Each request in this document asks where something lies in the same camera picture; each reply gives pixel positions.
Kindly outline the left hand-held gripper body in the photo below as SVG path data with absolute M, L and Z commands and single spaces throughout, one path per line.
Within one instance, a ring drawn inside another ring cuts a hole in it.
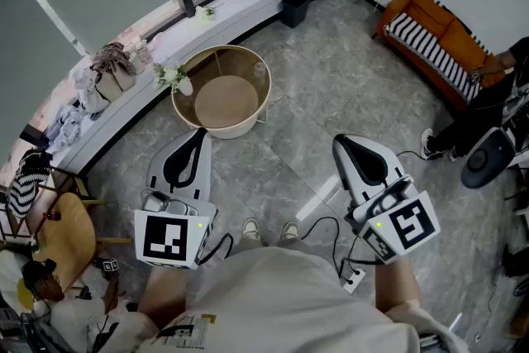
M 134 211 L 136 258 L 153 266 L 195 270 L 218 214 L 210 202 L 146 188 Z

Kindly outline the person's left forearm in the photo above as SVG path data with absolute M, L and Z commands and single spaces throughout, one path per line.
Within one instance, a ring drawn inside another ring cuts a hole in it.
M 186 310 L 187 270 L 153 266 L 137 311 L 159 329 Z

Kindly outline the person's right forearm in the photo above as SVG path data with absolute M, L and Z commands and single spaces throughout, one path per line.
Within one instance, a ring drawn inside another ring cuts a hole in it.
M 421 290 L 408 257 L 374 267 L 375 307 L 387 312 L 406 301 L 422 300 Z

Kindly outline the round glass-top side table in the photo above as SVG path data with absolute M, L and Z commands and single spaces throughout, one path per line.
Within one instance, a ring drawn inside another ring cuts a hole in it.
M 256 80 L 253 65 L 267 67 L 264 81 Z M 253 50 L 219 45 L 198 52 L 183 63 L 193 94 L 171 95 L 174 110 L 192 129 L 203 127 L 218 139 L 246 134 L 257 122 L 267 122 L 272 77 L 268 65 Z

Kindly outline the white power strip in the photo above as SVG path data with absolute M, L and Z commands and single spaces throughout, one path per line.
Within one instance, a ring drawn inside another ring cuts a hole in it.
M 344 278 L 344 282 L 342 285 L 343 289 L 348 294 L 353 294 L 354 291 L 358 288 L 360 282 L 363 280 L 364 277 L 365 277 L 365 271 L 363 269 L 355 268 L 351 270 L 350 275 Z

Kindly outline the wooden stool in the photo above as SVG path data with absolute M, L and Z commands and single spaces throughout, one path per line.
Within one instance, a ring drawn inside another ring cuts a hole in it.
M 130 245 L 126 237 L 100 237 L 96 235 L 87 207 L 103 205 L 99 199 L 82 199 L 74 193 L 64 193 L 52 207 L 61 219 L 45 218 L 36 233 L 39 251 L 33 259 L 53 260 L 55 276 L 63 291 L 68 291 L 107 244 Z

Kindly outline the pale blue clothes pile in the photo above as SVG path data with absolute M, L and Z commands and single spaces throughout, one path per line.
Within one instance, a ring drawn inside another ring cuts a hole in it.
M 55 154 L 73 145 L 80 138 L 81 123 L 87 116 L 88 113 L 82 108 L 62 106 L 46 130 L 45 135 L 49 140 L 46 151 Z

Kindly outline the white crumpled cloth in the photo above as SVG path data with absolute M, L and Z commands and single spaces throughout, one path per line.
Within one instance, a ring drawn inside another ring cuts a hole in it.
M 97 90 L 98 73 L 87 68 L 77 68 L 72 74 L 74 88 L 77 91 L 79 101 L 87 113 L 99 113 L 109 105 Z

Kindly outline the white ornaments cluster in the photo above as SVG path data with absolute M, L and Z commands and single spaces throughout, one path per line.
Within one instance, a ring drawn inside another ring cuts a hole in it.
M 134 74 L 143 73 L 145 67 L 152 61 L 147 41 L 139 36 L 127 43 L 123 51 L 132 65 Z

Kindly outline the white window ledge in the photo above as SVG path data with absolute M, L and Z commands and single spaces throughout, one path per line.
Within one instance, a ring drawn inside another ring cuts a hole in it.
M 197 53 L 214 46 L 227 45 L 237 37 L 280 12 L 282 0 L 216 0 L 208 6 L 215 19 L 185 18 L 149 43 L 155 63 L 184 64 Z M 81 136 L 71 146 L 53 154 L 51 164 L 79 174 L 119 131 L 127 131 L 132 120 L 162 93 L 153 83 L 148 64 L 136 77 L 135 85 L 111 103 L 95 121 L 85 117 Z

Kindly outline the striped knit garment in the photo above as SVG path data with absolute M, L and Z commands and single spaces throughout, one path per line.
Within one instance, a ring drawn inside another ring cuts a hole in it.
M 28 150 L 19 165 L 7 192 L 7 210 L 17 219 L 26 217 L 31 209 L 39 184 L 50 176 L 51 154 L 41 148 Z

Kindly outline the fried egg shaped cushion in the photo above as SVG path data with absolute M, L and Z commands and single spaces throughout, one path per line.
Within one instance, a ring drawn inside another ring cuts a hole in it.
M 11 250 L 0 251 L 0 294 L 17 315 L 31 312 L 34 297 L 25 286 L 21 269 L 30 260 Z

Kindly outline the orange sofa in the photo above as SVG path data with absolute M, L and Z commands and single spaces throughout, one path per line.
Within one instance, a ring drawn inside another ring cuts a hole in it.
M 462 112 L 467 105 L 465 100 L 425 61 L 413 54 L 395 39 L 384 34 L 384 27 L 398 14 L 406 12 L 439 40 L 439 45 L 470 75 L 472 69 L 481 67 L 493 58 L 482 41 L 442 2 L 438 0 L 392 0 L 385 8 L 374 33 L 382 37 L 392 47 L 403 54 L 437 89 L 451 109 Z M 481 89 L 499 82 L 506 74 L 487 76 L 479 85 Z

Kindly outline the small white flower sprig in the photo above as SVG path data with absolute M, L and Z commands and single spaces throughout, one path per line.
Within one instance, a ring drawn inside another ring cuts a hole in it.
M 196 6 L 196 18 L 205 24 L 213 24 L 222 19 L 222 5 L 217 7 Z

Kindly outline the black waste bin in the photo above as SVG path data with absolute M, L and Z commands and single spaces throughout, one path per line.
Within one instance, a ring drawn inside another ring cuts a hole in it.
M 310 0 L 283 0 L 281 4 L 281 22 L 290 28 L 295 28 L 304 21 Z

